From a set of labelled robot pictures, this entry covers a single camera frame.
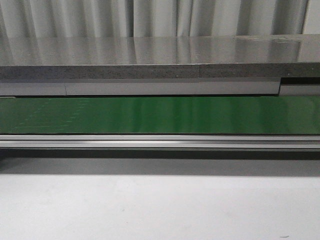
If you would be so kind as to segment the grey speckled rear worktop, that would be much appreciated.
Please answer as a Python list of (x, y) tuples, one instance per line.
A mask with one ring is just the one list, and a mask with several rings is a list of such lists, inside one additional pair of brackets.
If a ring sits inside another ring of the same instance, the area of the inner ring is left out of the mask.
[(0, 41), (9, 79), (192, 79), (320, 75), (317, 34), (17, 37)]

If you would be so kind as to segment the aluminium front conveyor rail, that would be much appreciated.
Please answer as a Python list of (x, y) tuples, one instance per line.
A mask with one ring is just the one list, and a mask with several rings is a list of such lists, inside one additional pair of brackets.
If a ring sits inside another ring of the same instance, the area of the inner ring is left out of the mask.
[(216, 134), (109, 134), (109, 135), (1, 135), (5, 149), (320, 149), (319, 135), (216, 135)]

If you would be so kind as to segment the grey rear conveyor rail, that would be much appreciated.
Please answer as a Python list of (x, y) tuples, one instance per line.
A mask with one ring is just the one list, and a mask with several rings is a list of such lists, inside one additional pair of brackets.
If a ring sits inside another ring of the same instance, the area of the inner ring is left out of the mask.
[(3, 79), (2, 97), (280, 95), (318, 96), (319, 77), (210, 77), (140, 79)]

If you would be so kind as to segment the white pleated curtain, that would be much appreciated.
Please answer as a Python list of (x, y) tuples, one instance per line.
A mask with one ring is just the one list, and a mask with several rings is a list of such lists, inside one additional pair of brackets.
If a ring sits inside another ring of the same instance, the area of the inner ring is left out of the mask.
[(0, 35), (181, 37), (317, 34), (317, 0), (3, 0)]

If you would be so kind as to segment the green conveyor belt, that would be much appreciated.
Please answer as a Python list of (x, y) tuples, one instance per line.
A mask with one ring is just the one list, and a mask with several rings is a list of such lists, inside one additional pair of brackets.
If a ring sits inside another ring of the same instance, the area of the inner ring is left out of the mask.
[(0, 100), (3, 134), (317, 135), (317, 96), (28, 97)]

